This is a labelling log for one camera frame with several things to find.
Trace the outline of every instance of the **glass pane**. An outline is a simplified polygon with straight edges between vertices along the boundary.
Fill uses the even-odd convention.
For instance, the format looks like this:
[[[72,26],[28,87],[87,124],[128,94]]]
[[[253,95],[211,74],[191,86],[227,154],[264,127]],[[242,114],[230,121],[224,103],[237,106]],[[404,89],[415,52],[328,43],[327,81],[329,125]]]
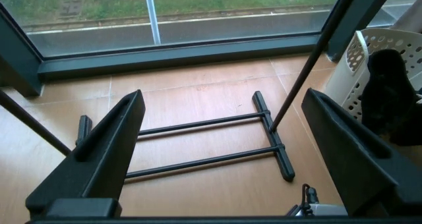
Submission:
[[[368,27],[391,26],[416,0],[387,0]]]
[[[162,43],[319,32],[337,0],[154,0]]]
[[[44,56],[153,45],[145,0],[0,0]]]

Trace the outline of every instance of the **perforated basket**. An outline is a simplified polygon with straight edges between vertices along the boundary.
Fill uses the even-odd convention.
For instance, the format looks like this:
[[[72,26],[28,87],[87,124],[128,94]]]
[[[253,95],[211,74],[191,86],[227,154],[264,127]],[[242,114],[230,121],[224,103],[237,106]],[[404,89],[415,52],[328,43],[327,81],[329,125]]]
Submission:
[[[421,34],[378,28],[356,31],[326,85],[325,94],[359,121],[362,118],[360,99],[369,81],[368,58],[380,49],[399,51],[412,86],[415,90],[422,87]]]

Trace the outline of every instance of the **black cable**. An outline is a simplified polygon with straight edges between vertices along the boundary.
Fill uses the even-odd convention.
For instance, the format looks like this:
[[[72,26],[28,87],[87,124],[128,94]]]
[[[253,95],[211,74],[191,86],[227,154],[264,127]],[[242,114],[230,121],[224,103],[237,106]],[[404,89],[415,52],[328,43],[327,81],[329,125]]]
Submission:
[[[305,201],[305,196],[308,193],[309,188],[310,188],[310,186],[308,184],[303,184],[303,186],[302,186],[301,210],[302,210],[302,214],[303,214],[304,217],[306,217],[306,216],[313,217],[314,216],[313,210],[311,209],[311,205],[309,205]]]

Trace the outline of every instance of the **black pole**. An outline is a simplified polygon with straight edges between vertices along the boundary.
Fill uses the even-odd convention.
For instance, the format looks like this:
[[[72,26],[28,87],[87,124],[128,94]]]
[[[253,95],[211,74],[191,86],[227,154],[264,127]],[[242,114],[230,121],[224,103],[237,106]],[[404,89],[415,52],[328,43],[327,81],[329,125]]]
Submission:
[[[141,176],[145,176],[145,175],[153,175],[153,174],[157,174],[157,173],[161,173],[161,172],[167,172],[167,171],[175,171],[175,170],[178,170],[178,169],[195,167],[195,166],[199,166],[199,165],[206,165],[206,164],[211,164],[211,163],[215,163],[215,162],[221,162],[221,161],[227,161],[227,160],[231,160],[231,159],[248,157],[248,156],[252,156],[252,155],[265,154],[265,153],[268,153],[268,152],[276,152],[277,150],[278,150],[277,147],[261,148],[261,149],[257,149],[257,150],[247,151],[247,152],[239,152],[239,153],[236,153],[236,154],[222,155],[222,156],[219,156],[219,157],[201,159],[201,160],[198,160],[198,161],[184,162],[184,163],[180,163],[180,164],[176,164],[176,165],[167,165],[167,166],[164,166],[164,167],[147,169],[147,170],[144,170],[144,171],[135,171],[135,172],[127,173],[126,179],[141,177]]]
[[[314,67],[315,63],[317,62],[324,48],[327,46],[328,41],[331,39],[334,31],[336,30],[337,26],[340,24],[340,21],[346,14],[352,2],[353,0],[339,0],[339,3],[334,7],[332,14],[327,20],[325,29],[322,31],[322,34],[321,34],[321,37],[319,38],[318,43],[316,44],[314,50],[312,51],[307,62],[305,63],[305,66],[303,67],[301,73],[297,77],[297,80],[295,84],[293,85],[293,88],[291,89],[286,100],[284,101],[282,108],[280,109],[280,112],[278,112],[276,119],[274,119],[274,122],[272,123],[271,128],[270,128],[271,131],[273,132],[276,131],[277,126],[279,125],[280,121],[283,119],[285,113],[289,109],[291,103],[295,99],[297,93],[301,89],[309,73],[311,73],[312,68]]]
[[[66,147],[59,139],[57,139],[50,131],[42,126],[35,118],[19,106],[13,99],[11,99],[5,92],[0,90],[0,105],[8,112],[18,118],[26,126],[30,127],[34,132],[40,135],[44,140],[49,142],[55,149],[67,156],[71,150]]]
[[[247,115],[238,115],[238,116],[226,117],[226,118],[221,118],[221,119],[212,119],[212,120],[209,120],[209,121],[187,123],[187,124],[183,124],[183,125],[167,126],[167,127],[163,127],[163,128],[153,128],[153,129],[140,131],[138,133],[138,136],[155,134],[155,133],[159,133],[159,132],[169,132],[169,131],[186,129],[186,128],[194,128],[194,127],[198,127],[198,126],[214,125],[214,124],[218,124],[218,123],[239,121],[239,120],[243,120],[243,119],[252,119],[252,118],[262,117],[264,115],[265,115],[264,113],[251,113],[251,114],[247,114]]]

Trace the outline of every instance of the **beige floor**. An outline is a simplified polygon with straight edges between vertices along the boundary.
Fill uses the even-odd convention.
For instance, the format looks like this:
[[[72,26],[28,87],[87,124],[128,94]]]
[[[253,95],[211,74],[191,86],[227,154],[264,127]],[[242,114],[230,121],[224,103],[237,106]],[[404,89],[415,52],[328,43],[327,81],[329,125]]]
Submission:
[[[19,104],[74,148],[79,116],[94,124],[125,94],[141,89],[146,114],[141,129],[254,113],[252,95],[260,90],[273,118],[285,100],[307,56],[221,63],[203,67],[107,76],[48,84],[42,97]],[[335,67],[321,57],[304,88],[322,89]],[[120,203],[123,215],[281,215],[301,199],[306,182],[321,202],[341,204],[300,108],[301,90],[278,128],[296,172],[283,180],[272,155],[241,163],[209,166],[128,182]],[[28,220],[26,196],[63,156],[0,108],[0,222]],[[129,171],[264,148],[269,143],[256,120],[175,136],[140,140]]]

